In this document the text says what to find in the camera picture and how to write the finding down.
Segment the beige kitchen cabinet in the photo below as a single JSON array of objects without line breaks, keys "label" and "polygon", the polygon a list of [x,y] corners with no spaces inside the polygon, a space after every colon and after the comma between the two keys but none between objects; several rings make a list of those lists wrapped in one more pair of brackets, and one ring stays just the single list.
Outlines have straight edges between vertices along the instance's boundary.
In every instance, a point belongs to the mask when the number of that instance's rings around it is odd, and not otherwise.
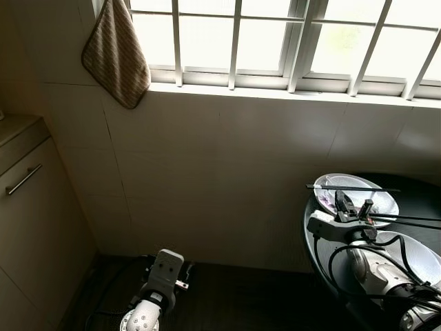
[{"label": "beige kitchen cabinet", "polygon": [[[42,168],[13,195],[26,170]],[[96,245],[41,117],[0,120],[0,331],[58,328]]]}]

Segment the brown striped hanging cloth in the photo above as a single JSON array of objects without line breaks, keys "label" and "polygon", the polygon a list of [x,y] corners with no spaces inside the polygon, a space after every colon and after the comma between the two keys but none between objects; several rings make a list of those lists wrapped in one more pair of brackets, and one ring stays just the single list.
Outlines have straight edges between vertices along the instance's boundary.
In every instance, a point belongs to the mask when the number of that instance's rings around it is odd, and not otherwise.
[{"label": "brown striped hanging cloth", "polygon": [[124,0],[104,0],[80,61],[123,108],[141,103],[151,73]]}]

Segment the black chopstick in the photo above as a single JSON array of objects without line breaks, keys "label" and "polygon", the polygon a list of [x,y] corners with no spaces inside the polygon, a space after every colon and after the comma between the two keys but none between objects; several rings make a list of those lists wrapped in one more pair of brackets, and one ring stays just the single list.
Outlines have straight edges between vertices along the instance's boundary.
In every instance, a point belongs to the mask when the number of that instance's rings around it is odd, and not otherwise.
[{"label": "black chopstick", "polygon": [[422,229],[441,230],[441,227],[439,227],[439,226],[425,225],[425,224],[419,224],[419,223],[406,223],[406,221],[392,221],[392,220],[373,221],[374,225],[378,225],[379,223],[394,223],[394,224],[407,225],[407,226],[412,226],[412,227],[419,227]]},{"label": "black chopstick", "polygon": [[438,223],[441,222],[441,219],[434,219],[434,218],[426,218],[426,217],[406,217],[405,215],[399,215],[399,214],[375,214],[375,212],[372,212],[370,217],[373,218],[381,218],[387,223],[391,223],[393,219],[407,219],[407,220],[419,220],[419,221],[437,221]]},{"label": "black chopstick", "polygon": [[363,190],[363,192],[401,192],[399,189],[382,187],[355,187],[339,185],[306,185],[306,188],[314,190]]}]

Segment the round black table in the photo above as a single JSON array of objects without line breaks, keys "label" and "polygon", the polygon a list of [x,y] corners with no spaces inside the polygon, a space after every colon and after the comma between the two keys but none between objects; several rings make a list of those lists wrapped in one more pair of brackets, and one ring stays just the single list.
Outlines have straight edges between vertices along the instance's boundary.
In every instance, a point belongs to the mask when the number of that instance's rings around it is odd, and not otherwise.
[{"label": "round black table", "polygon": [[[401,192],[393,192],[391,196],[400,207],[401,214],[409,215],[409,217],[426,217],[438,219],[441,217],[441,194],[440,187],[431,185],[417,179],[409,179],[408,177],[399,176],[399,174],[383,174],[362,172],[357,173],[357,177],[370,180],[372,183],[381,187],[390,187],[401,189]],[[321,209],[320,203],[317,201],[313,193],[309,193],[309,199],[305,207],[305,215],[303,215],[302,228],[303,237],[305,238],[305,246],[308,249],[308,255],[311,257],[313,270],[319,272],[319,267],[327,268],[328,258],[330,254],[337,248],[342,246],[341,243],[331,242],[319,239],[315,242],[312,233],[307,230],[309,215],[315,210]],[[441,231],[432,229],[422,229],[411,225],[391,224],[385,229],[407,234],[416,241],[427,246],[431,251],[441,253]],[[343,305],[342,308],[336,310],[343,316],[355,319],[357,326],[349,327],[349,330],[359,331],[394,331],[396,325],[385,317],[384,312],[379,309],[372,301],[362,299],[350,299],[337,293],[330,278],[327,275],[317,274],[320,283],[325,285],[334,299]]]}]

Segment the small floral plate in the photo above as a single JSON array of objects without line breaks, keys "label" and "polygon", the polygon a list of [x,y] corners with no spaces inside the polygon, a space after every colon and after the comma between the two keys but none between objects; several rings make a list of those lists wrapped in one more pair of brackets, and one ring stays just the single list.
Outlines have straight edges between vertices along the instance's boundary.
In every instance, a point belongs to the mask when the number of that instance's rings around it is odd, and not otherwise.
[{"label": "small floral plate", "polygon": [[[346,186],[346,187],[360,187],[360,188],[379,188],[378,185],[372,183],[370,180],[357,177],[354,174],[330,173],[322,174],[315,180],[314,185],[321,185],[322,189],[314,188],[313,194],[321,205],[322,211],[328,212],[330,215],[336,214],[335,207],[335,192],[336,190],[324,189],[328,186]],[[390,192],[367,192],[366,190],[343,190],[347,195],[356,210],[359,210],[366,199],[373,201],[371,213],[378,212],[378,214],[399,214],[399,205],[391,196]]]}]

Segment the white barred window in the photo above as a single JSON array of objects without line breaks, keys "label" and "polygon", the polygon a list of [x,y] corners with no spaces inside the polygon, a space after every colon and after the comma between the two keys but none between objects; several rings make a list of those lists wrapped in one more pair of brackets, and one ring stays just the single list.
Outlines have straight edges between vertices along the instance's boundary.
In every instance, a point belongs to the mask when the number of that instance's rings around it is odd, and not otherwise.
[{"label": "white barred window", "polygon": [[441,0],[122,0],[152,80],[441,97]]}]

